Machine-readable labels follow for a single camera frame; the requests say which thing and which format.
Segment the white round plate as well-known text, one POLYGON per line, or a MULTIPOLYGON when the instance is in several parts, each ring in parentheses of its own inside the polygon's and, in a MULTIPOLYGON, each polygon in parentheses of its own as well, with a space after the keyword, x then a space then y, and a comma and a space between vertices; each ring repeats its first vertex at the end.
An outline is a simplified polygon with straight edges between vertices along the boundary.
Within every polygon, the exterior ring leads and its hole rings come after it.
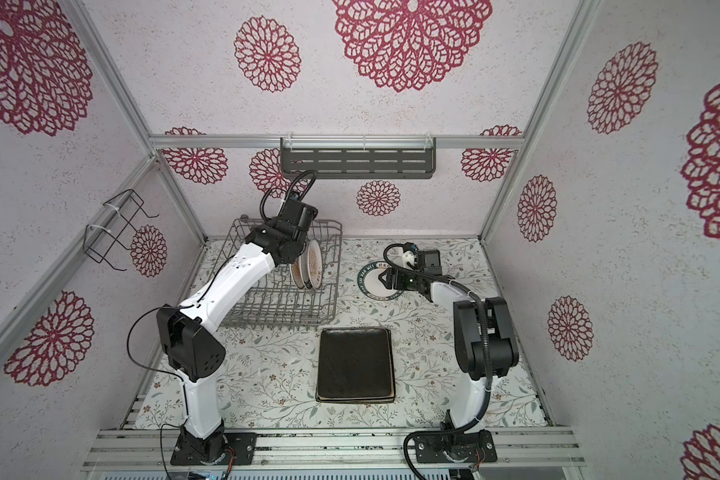
POLYGON ((304 288, 310 290, 313 288, 309 275, 309 244, 306 244, 302 255, 299 257, 300 276, 304 284, 304 288))
POLYGON ((317 240, 311 240, 307 251, 307 272, 313 289, 319 289, 323 282, 322 252, 317 240))
POLYGON ((357 275, 357 285, 368 298, 376 301, 391 301, 403 295, 403 291, 387 288, 379 276, 389 269, 384 261, 374 261, 363 266, 357 275))
POLYGON ((290 265, 290 274, 295 287, 299 290, 303 290, 305 288, 305 283, 301 273, 301 256, 298 256, 290 265))

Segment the white square plate black rim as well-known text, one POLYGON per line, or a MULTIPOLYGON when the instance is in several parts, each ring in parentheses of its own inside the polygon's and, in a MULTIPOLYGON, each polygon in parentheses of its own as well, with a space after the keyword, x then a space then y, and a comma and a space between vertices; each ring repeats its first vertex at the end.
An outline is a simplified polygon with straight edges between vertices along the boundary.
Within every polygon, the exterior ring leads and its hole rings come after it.
POLYGON ((315 398, 322 403, 375 404, 392 403, 396 398, 394 387, 369 387, 350 385, 347 388, 319 386, 315 398))

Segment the floral patterned rectangular plate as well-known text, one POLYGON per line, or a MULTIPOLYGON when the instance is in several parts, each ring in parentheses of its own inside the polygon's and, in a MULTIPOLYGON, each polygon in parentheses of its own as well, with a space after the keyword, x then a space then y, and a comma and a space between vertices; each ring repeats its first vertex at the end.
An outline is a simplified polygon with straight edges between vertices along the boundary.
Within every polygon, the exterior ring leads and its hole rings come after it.
POLYGON ((338 404, 374 404, 392 403, 396 392, 364 392, 364 391, 317 391, 315 399, 321 403, 338 404))

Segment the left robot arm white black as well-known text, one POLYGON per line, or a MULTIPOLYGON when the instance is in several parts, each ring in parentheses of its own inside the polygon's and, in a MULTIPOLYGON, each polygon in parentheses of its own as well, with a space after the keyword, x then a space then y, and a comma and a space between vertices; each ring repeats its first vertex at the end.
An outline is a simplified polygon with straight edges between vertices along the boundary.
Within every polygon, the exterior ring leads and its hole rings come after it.
POLYGON ((156 319, 163 353, 185 394, 187 436, 199 443, 223 430, 216 372, 225 347, 216 332, 232 308, 262 278, 303 253, 318 210, 286 200, 277 216, 253 228, 212 279, 178 306, 163 306, 156 319))

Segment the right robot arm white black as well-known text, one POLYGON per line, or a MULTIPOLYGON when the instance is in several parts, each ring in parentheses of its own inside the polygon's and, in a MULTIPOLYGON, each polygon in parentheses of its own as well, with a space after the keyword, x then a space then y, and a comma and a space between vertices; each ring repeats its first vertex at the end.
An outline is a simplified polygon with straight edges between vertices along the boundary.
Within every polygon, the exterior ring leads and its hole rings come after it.
POLYGON ((506 300, 482 297, 455 277, 443 273, 437 250, 411 242, 392 243, 382 253, 387 270, 379 275, 385 288, 416 292, 448 309, 453 318, 453 345, 465 384, 446 414, 444 435, 469 432, 488 411, 493 383, 519 363, 520 349, 506 300))

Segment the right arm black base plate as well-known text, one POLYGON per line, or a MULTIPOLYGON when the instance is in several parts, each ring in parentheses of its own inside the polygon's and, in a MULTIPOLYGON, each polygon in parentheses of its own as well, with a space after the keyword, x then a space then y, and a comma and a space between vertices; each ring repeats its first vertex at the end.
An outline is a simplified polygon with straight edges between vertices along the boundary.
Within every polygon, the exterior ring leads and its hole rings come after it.
POLYGON ((497 450, 488 430, 472 433, 444 435, 417 435, 413 437, 418 463, 482 464, 497 461, 497 450))

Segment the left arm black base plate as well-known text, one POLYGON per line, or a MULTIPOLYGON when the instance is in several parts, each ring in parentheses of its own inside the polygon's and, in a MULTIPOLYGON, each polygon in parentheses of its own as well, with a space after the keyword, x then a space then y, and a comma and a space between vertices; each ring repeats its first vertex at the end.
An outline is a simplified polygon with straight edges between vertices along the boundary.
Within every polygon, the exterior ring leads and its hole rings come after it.
POLYGON ((200 440, 181 433, 169 461, 171 466, 247 466, 253 461, 256 433, 216 433, 200 440))

